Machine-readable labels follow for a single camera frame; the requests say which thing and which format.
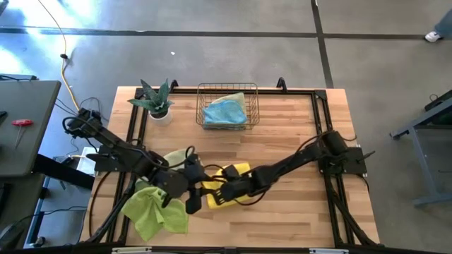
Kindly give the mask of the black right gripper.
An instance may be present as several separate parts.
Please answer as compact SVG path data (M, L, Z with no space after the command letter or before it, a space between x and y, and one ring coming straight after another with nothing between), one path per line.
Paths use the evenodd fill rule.
M226 201L232 201L241 197L250 198L253 180L251 178L239 178L223 183L220 189L210 192L216 205L220 206Z

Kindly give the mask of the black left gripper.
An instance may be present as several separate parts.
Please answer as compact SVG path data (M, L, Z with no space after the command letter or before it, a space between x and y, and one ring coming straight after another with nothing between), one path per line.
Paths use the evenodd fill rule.
M196 183L207 181L209 179L209 175L205 172L205 169L197 154L191 154L186 158L183 175L189 185L195 185ZM196 194L199 197L204 195L211 195L212 197L215 197L215 190L200 187L196 189Z

